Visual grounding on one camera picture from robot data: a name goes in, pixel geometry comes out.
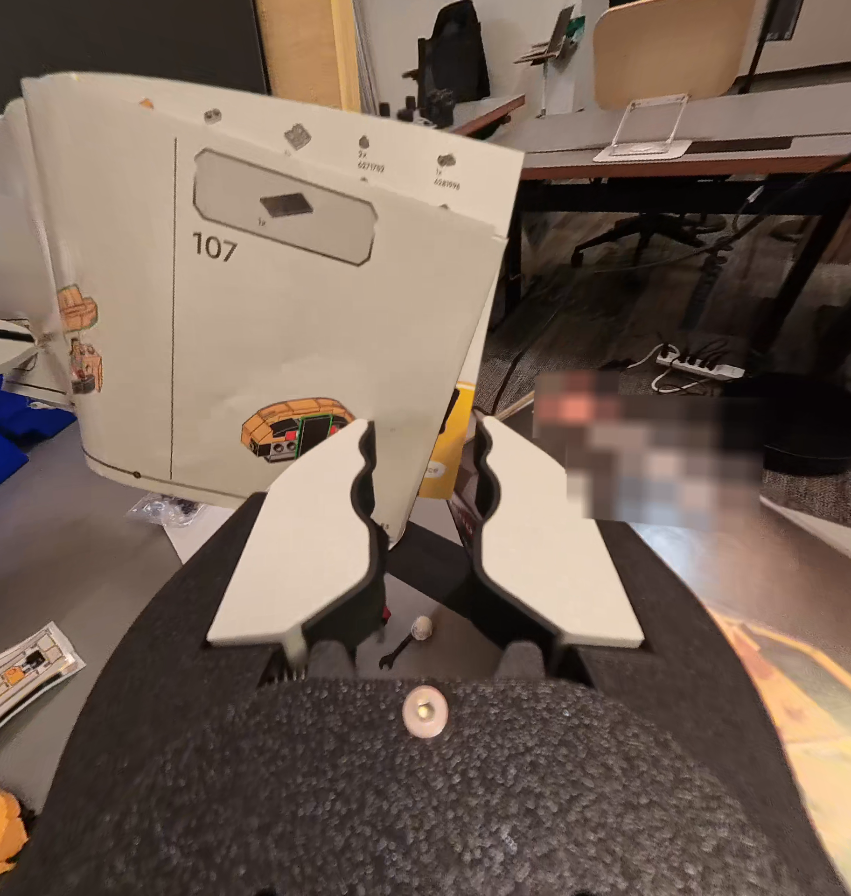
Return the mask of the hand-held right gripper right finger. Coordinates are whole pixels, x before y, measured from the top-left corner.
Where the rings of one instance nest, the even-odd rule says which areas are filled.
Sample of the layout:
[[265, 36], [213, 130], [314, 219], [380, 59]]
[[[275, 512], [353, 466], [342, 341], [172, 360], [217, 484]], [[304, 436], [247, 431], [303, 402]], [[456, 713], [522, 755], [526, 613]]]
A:
[[644, 633], [598, 523], [565, 467], [503, 421], [476, 425], [473, 564], [552, 643], [639, 648]]

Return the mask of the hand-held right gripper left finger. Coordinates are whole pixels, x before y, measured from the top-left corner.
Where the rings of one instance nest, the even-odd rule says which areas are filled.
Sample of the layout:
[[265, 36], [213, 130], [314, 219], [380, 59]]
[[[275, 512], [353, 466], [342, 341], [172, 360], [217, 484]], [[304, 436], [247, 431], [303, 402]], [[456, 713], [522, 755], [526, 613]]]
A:
[[271, 645], [287, 664], [314, 647], [351, 655], [383, 624], [387, 535], [373, 519], [375, 424], [355, 420], [266, 491], [212, 619], [212, 648]]

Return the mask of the lego instruction booklet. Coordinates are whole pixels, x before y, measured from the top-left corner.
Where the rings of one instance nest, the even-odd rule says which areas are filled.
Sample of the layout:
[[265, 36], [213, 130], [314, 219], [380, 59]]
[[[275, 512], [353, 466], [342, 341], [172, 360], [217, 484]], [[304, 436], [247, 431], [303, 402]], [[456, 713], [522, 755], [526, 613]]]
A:
[[21, 82], [0, 114], [8, 391], [87, 464], [237, 508], [375, 426], [393, 544], [478, 359], [525, 155], [324, 106], [132, 75]]

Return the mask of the lego sticker sheet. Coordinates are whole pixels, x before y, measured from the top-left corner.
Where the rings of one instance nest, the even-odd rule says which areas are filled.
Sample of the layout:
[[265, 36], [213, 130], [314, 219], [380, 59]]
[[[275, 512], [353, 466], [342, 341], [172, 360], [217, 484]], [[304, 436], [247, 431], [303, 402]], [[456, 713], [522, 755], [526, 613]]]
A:
[[0, 652], [0, 729], [86, 666], [54, 622]]

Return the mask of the blue plastic bin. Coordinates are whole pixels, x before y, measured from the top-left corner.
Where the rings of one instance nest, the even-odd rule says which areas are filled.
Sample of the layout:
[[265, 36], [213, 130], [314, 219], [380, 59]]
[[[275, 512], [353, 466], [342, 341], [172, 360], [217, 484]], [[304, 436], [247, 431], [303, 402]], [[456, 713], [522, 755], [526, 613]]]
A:
[[31, 448], [70, 427], [73, 413], [34, 408], [24, 397], [0, 392], [0, 485], [28, 463]]

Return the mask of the clear bag of black parts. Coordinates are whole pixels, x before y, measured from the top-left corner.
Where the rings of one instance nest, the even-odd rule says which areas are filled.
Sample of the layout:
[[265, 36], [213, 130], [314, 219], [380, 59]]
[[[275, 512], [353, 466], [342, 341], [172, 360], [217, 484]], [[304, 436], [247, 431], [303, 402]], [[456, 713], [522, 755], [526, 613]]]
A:
[[126, 512], [126, 517], [163, 528], [183, 529], [191, 525], [205, 509], [203, 503], [149, 492]]

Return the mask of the white power strip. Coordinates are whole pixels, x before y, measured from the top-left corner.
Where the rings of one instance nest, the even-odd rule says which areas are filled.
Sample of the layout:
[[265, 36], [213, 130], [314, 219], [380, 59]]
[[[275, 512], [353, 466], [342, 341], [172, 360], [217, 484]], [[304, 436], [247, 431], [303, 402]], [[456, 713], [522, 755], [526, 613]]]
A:
[[659, 349], [655, 355], [655, 364], [700, 380], [719, 383], [733, 382], [745, 377], [745, 369], [742, 367], [719, 363], [711, 360], [710, 357], [680, 351], [676, 346], [670, 344]]

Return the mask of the black round seat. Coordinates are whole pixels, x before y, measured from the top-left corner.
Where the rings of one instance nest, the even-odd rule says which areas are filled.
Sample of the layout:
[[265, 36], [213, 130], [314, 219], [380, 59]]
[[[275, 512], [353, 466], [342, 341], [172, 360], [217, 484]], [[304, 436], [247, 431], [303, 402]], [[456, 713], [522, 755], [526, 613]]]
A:
[[763, 396], [763, 467], [789, 476], [851, 471], [851, 392], [812, 377], [769, 374]]

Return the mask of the grey background desk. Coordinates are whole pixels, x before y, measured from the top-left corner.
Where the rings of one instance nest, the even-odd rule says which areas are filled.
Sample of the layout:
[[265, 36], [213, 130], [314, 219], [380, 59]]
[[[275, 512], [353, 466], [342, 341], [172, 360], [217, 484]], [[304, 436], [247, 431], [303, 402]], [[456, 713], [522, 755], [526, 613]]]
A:
[[800, 175], [823, 170], [851, 152], [851, 83], [690, 101], [676, 140], [684, 154], [608, 159], [623, 112], [597, 108], [568, 115], [530, 118], [513, 125], [498, 142], [436, 135], [431, 157], [441, 185], [463, 180], [463, 160], [505, 161], [522, 151], [518, 204], [522, 210], [585, 212], [684, 207], [691, 189], [683, 178], [722, 175]]

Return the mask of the black office chair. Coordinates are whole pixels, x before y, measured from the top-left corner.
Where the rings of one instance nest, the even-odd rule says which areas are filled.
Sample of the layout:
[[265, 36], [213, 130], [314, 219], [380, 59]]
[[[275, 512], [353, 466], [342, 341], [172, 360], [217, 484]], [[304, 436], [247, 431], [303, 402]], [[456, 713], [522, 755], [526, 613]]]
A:
[[417, 109], [439, 129], [453, 125], [462, 103], [491, 93], [480, 21], [471, 1], [442, 7], [432, 35], [418, 40], [417, 66], [402, 77], [417, 84]]

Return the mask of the wooden board stand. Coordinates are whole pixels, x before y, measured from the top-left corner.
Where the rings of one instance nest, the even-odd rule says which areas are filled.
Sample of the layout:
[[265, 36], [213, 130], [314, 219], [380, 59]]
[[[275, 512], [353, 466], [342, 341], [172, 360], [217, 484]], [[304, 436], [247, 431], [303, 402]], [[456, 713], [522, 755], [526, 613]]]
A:
[[593, 162], [674, 161], [693, 140], [684, 113], [737, 77], [752, 1], [644, 1], [609, 9], [592, 33], [597, 106], [621, 115]]

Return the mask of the wooden post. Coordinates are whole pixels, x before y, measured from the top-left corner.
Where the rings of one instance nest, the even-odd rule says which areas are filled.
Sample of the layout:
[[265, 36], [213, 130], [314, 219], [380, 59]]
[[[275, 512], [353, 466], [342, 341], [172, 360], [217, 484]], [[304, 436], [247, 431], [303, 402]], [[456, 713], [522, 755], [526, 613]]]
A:
[[352, 1], [256, 1], [272, 95], [359, 113]]

